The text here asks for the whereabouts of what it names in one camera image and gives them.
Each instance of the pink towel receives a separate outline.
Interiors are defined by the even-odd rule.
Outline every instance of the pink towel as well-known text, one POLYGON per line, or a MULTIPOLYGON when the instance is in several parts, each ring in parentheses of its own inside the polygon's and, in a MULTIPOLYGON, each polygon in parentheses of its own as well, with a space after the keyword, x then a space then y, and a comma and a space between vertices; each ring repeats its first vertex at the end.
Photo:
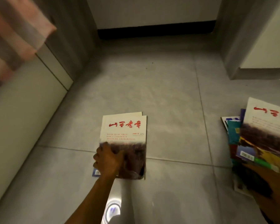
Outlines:
POLYGON ((55 30, 31 0, 0 0, 0 86, 55 30))

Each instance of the gray tile floor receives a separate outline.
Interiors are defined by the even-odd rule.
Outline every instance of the gray tile floor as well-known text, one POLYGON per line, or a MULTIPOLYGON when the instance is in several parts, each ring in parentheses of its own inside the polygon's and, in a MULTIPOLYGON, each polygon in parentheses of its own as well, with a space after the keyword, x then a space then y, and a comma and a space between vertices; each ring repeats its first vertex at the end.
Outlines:
POLYGON ((96 181, 102 115, 137 111, 148 116, 146 180, 115 180, 110 200, 122 211, 113 223, 265 223, 254 200, 232 190, 220 117, 250 96, 280 105, 280 81, 230 81, 204 45, 119 43, 72 86, 2 199, 0 224, 64 223, 96 181))

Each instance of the black baseboard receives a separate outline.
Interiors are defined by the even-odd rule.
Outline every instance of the black baseboard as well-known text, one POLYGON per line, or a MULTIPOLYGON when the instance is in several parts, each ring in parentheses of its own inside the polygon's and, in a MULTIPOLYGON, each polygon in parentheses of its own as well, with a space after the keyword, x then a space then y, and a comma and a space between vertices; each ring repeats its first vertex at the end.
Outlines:
POLYGON ((215 23, 216 21, 212 20, 203 22, 99 29, 98 36, 100 37, 100 39, 108 40, 128 37, 206 34, 213 31, 215 23))

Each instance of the cabinet door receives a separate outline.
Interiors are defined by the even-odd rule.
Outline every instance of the cabinet door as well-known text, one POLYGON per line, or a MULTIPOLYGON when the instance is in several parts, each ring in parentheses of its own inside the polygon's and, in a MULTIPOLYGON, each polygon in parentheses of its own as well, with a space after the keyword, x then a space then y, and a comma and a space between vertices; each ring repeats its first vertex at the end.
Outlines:
POLYGON ((0 87, 0 198, 66 92, 37 57, 0 87))

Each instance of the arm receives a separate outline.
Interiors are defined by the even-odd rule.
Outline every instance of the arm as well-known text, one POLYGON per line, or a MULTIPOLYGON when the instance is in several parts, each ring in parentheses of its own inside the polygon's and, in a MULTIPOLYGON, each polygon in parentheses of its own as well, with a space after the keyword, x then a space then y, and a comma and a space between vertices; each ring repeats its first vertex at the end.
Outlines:
POLYGON ((96 152, 93 166, 101 176, 65 224, 100 224, 102 221, 112 184, 123 163, 123 153, 114 154, 106 142, 96 152))

